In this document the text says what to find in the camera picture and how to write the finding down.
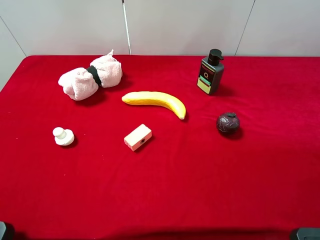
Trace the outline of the white pole at wall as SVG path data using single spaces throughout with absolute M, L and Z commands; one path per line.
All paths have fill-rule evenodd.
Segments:
M 122 3 L 122 10 L 123 10 L 123 17 L 124 17 L 124 25 L 125 25 L 128 53 L 129 53 L 129 55 L 131 55 L 132 50 L 131 50 L 131 42 L 130 42 L 130 35 L 129 35 L 129 28 L 128 28 L 128 19 L 127 19 L 127 13 L 126 13 L 126 5 L 125 5 L 124 0 L 121 0 L 121 3 Z

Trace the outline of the yellow banana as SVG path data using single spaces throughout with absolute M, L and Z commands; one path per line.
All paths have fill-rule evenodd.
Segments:
M 134 91 L 125 94 L 121 100 L 128 105 L 160 106 L 171 110 L 180 120 L 186 117 L 186 107 L 177 97 L 158 91 Z

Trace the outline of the white mushroom toy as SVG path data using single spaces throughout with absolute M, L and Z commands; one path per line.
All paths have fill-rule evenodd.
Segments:
M 73 143 L 75 135 L 72 130 L 56 127 L 53 129 L 52 134 L 54 141 L 59 146 L 68 146 Z

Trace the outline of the beige wooden block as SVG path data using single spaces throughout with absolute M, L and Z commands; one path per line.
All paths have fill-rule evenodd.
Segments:
M 132 150 L 137 150 L 152 137 L 152 130 L 141 124 L 124 138 L 124 143 Z

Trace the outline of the rolled pink towel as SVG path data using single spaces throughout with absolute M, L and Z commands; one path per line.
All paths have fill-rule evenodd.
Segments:
M 94 59 L 89 66 L 97 69 L 101 85 L 98 86 L 87 68 L 78 67 L 70 70 L 58 80 L 58 85 L 72 100 L 82 101 L 92 96 L 99 87 L 111 88 L 121 82 L 123 76 L 122 64 L 113 57 L 114 51 Z

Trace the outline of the black base corner right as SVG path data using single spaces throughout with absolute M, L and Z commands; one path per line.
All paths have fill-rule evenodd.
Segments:
M 290 233 L 290 240 L 320 240 L 319 227 L 300 227 Z

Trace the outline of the dark pump soap bottle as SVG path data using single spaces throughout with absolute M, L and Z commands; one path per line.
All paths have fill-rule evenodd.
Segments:
M 197 86 L 208 95 L 213 95 L 219 88 L 224 73 L 223 59 L 221 50 L 211 49 L 201 60 Z

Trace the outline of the dark purple round fruit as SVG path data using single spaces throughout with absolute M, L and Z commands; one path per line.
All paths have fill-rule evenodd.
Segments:
M 217 118 L 216 128 L 220 133 L 230 135 L 240 129 L 240 120 L 235 112 L 225 112 Z

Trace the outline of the black base corner left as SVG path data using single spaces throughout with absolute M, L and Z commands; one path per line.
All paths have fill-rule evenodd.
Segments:
M 13 240 L 15 229 L 12 224 L 0 222 L 0 240 Z

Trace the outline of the black elastic band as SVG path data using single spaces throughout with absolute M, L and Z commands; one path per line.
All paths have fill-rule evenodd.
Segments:
M 93 65 L 90 65 L 86 70 L 92 75 L 95 83 L 98 86 L 102 86 L 102 81 L 98 75 L 98 70 Z

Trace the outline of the black base corner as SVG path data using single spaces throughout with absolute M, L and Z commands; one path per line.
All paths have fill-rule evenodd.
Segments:
M 15 229 L 12 224 L 0 222 L 0 240 L 13 240 Z
M 300 227 L 290 233 L 290 240 L 320 240 L 319 227 Z

